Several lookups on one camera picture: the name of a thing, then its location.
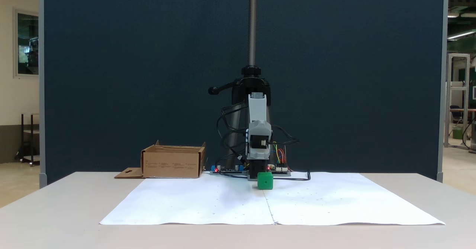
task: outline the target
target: table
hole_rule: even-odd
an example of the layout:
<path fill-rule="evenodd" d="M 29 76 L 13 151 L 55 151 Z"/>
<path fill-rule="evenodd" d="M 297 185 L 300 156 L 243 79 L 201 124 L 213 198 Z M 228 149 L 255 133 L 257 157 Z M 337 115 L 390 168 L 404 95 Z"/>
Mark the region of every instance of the table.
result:
<path fill-rule="evenodd" d="M 469 112 L 476 112 L 476 108 L 469 108 Z M 464 112 L 464 108 L 450 108 L 450 112 Z"/>
<path fill-rule="evenodd" d="M 141 179 L 77 172 L 0 208 L 0 248 L 474 248 L 476 196 L 418 174 L 362 174 L 447 225 L 99 225 Z M 225 242 L 224 237 L 236 243 Z M 269 243 L 267 239 L 280 239 Z"/>

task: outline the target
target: paper sheet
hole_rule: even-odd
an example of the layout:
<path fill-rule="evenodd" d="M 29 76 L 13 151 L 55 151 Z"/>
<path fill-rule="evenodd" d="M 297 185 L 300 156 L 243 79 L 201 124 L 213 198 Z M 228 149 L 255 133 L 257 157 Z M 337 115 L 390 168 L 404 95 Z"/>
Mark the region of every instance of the paper sheet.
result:
<path fill-rule="evenodd" d="M 360 174 L 311 176 L 310 181 L 275 179 L 272 190 L 258 190 L 256 181 L 207 173 L 198 179 L 145 179 L 100 223 L 443 224 Z"/>
<path fill-rule="evenodd" d="M 241 178 L 202 174 L 197 179 L 147 178 L 103 225 L 272 224 L 262 190 Z"/>
<path fill-rule="evenodd" d="M 306 173 L 293 172 L 294 178 Z M 310 181 L 274 180 L 265 196 L 282 225 L 444 224 L 360 174 L 311 173 Z"/>

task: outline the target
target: ceiling light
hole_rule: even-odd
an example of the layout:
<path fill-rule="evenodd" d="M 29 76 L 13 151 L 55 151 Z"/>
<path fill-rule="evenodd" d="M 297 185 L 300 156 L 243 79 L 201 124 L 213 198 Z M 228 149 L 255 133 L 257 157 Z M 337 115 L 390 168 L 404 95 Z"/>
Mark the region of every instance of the ceiling light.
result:
<path fill-rule="evenodd" d="M 476 13 L 462 13 L 461 17 L 476 17 Z"/>
<path fill-rule="evenodd" d="M 474 32 L 476 32 L 476 29 L 448 36 L 448 39 L 451 40 L 451 39 L 455 39 L 455 38 L 458 38 L 458 37 L 463 37 L 463 36 L 466 36 L 466 35 L 469 35 L 469 34 L 473 34 Z"/>

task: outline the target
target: open cardboard box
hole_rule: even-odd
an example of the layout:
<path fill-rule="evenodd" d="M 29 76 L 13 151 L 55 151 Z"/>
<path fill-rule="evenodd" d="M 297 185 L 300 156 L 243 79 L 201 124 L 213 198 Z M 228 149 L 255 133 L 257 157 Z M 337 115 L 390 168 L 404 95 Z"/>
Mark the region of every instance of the open cardboard box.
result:
<path fill-rule="evenodd" d="M 205 161 L 202 147 L 155 145 L 142 150 L 141 167 L 130 167 L 114 178 L 199 178 Z"/>

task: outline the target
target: window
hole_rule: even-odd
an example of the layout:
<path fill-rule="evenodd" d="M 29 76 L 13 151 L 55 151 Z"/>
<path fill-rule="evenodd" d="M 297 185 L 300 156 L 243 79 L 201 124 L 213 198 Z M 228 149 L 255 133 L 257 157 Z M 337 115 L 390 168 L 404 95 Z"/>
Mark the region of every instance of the window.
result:
<path fill-rule="evenodd" d="M 38 14 L 13 10 L 13 76 L 38 77 Z"/>

